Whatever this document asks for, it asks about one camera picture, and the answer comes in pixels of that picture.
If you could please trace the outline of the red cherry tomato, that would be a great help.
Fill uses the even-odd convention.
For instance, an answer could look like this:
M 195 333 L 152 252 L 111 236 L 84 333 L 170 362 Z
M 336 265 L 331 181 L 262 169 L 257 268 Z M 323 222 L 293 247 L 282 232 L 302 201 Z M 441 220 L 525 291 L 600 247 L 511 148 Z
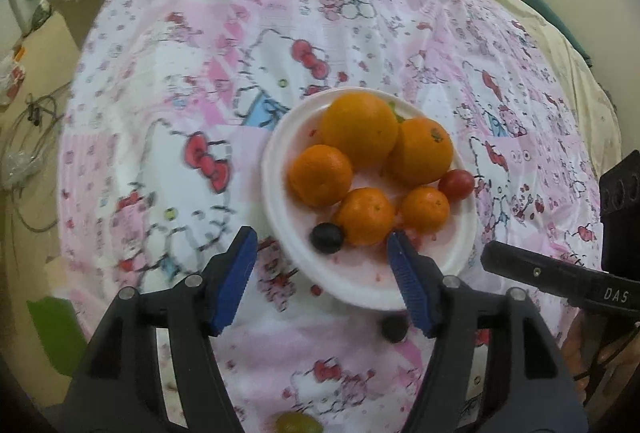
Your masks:
M 471 196 L 475 188 L 475 178 L 470 172 L 457 168 L 442 176 L 437 188 L 450 203 L 458 202 Z

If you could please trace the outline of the dark purple grape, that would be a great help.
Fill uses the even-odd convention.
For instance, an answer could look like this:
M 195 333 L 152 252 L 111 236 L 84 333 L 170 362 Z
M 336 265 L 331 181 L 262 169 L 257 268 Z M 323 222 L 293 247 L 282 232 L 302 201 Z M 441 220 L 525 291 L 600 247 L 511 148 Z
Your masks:
M 323 222 L 311 229 L 309 241 L 317 252 L 324 255 L 334 254 L 343 248 L 344 231 L 340 226 Z
M 390 314 L 378 323 L 382 338 L 390 344 L 399 344 L 407 338 L 409 318 L 406 314 Z

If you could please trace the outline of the small mandarin orange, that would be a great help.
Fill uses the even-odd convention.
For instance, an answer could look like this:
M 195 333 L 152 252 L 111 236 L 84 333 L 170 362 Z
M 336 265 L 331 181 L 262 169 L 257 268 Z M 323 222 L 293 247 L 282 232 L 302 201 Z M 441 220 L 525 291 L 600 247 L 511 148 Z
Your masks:
M 335 147 L 305 149 L 288 168 L 288 187 L 309 208 L 329 208 L 342 201 L 352 185 L 352 164 Z

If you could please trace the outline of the green box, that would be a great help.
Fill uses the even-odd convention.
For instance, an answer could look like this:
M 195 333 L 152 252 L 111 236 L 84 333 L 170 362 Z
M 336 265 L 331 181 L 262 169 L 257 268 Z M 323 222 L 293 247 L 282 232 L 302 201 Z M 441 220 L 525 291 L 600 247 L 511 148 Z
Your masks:
M 72 377 L 87 346 L 72 303 L 43 297 L 27 301 L 27 308 L 49 363 L 61 375 Z

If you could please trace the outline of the green grape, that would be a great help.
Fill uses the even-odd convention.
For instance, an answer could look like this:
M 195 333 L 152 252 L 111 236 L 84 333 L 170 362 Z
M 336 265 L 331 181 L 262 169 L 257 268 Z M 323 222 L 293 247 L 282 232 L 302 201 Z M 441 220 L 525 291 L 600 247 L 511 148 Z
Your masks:
M 288 411 L 280 413 L 274 420 L 274 431 L 276 433 L 322 433 L 323 425 L 314 417 L 306 413 L 296 413 Z

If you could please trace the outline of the large orange right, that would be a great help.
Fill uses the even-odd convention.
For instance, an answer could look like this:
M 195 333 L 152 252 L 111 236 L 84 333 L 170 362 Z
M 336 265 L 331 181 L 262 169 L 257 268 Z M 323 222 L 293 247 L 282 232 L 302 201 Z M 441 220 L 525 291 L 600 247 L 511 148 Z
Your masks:
M 399 124 L 387 166 L 397 182 L 416 187 L 439 180 L 452 159 L 454 146 L 446 130 L 435 120 L 413 118 Z

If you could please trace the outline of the large orange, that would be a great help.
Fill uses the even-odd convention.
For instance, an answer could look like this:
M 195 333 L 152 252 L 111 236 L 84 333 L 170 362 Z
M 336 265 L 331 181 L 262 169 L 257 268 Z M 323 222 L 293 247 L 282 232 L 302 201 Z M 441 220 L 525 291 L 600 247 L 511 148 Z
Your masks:
M 378 170 L 395 147 L 399 123 L 386 102 L 368 92 L 337 96 L 320 119 L 323 144 L 335 147 L 355 170 Z
M 439 180 L 452 159 L 454 146 L 446 130 L 435 120 L 413 118 L 399 124 L 387 166 L 397 182 L 416 187 Z

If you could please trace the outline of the cream quilt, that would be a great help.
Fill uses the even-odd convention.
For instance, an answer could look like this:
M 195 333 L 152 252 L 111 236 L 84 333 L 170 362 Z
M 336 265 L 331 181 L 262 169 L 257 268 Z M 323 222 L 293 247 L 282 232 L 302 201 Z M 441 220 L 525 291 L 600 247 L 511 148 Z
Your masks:
M 601 177 L 622 159 L 622 138 L 615 109 L 588 66 L 538 0 L 495 0 L 534 38 L 558 79 L 585 141 L 594 175 Z

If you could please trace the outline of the large orange left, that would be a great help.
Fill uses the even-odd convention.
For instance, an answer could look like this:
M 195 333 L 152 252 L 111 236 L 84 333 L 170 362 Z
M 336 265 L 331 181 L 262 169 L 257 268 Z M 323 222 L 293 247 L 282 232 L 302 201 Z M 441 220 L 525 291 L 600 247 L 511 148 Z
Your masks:
M 355 170 L 378 170 L 395 147 L 399 123 L 386 102 L 368 92 L 337 96 L 320 119 L 323 144 L 335 147 Z

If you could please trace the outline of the Hello Kitty pink bedsheet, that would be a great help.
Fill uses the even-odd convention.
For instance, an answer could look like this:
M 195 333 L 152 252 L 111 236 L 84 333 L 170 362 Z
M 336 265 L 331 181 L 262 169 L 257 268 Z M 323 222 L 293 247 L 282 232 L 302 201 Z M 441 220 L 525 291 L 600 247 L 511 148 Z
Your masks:
M 432 353 L 416 331 L 386 342 L 373 313 L 312 283 L 262 211 L 270 133 L 341 86 L 448 130 L 477 178 L 477 247 L 600 264 L 615 116 L 582 57 L 517 0 L 106 0 L 61 142 L 64 292 L 92 332 L 120 288 L 168 288 L 255 228 L 252 278 L 213 341 L 249 432 L 289 410 L 331 432 L 396 432 Z

